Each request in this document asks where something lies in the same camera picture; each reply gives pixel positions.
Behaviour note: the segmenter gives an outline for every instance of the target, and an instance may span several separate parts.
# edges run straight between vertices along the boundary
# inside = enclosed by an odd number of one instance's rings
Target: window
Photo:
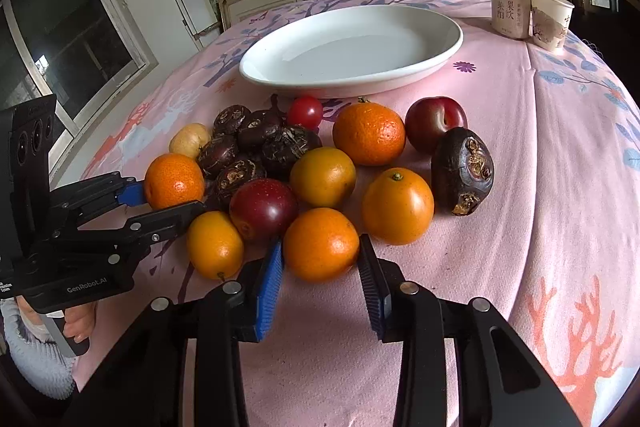
[[[123,0],[1,4],[0,108],[55,93],[53,167],[106,102],[157,63]]]

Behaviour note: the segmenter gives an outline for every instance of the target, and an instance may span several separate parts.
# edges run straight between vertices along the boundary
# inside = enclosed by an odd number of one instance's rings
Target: white can
[[[511,39],[529,37],[531,0],[491,0],[491,25]]]

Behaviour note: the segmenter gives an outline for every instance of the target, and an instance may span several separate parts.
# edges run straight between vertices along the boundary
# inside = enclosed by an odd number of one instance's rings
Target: gray knit sleeve
[[[0,301],[4,339],[15,367],[24,379],[45,396],[64,400],[74,389],[71,368],[76,359],[65,359],[54,342],[41,342],[25,326],[15,299]]]

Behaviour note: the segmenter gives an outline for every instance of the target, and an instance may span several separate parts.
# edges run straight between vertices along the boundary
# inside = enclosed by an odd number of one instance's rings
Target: flower print
[[[609,92],[606,92],[604,96],[606,96],[611,103],[617,105],[620,109],[623,109],[625,111],[629,110],[629,107],[625,100],[625,94],[622,89],[608,78],[603,78],[602,81],[604,82],[604,84],[606,84],[607,89],[609,89]]]
[[[222,84],[222,86],[220,86],[218,89],[216,89],[216,92],[225,92],[228,91],[229,89],[231,89],[232,87],[234,87],[234,84],[236,83],[236,80],[234,78],[230,78],[227,81],[225,81],[224,84]]]
[[[476,70],[476,65],[471,62],[454,62],[453,67],[463,73],[473,73]]]

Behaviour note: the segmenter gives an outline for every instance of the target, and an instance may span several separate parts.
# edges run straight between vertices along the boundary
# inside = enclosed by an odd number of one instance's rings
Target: window frame
[[[158,61],[146,43],[124,0],[100,0],[111,24],[129,52],[131,60],[118,73],[112,76],[87,102],[78,115],[72,119],[60,105],[56,103],[56,115],[64,124],[66,131],[60,136],[49,152],[50,176],[56,174],[68,157],[70,150],[82,138],[89,127],[93,127],[103,116],[107,108],[117,98],[124,95],[131,87],[148,75]],[[44,77],[24,42],[12,9],[11,0],[0,0],[2,12],[6,18],[14,44],[27,71],[42,95],[52,93]]]

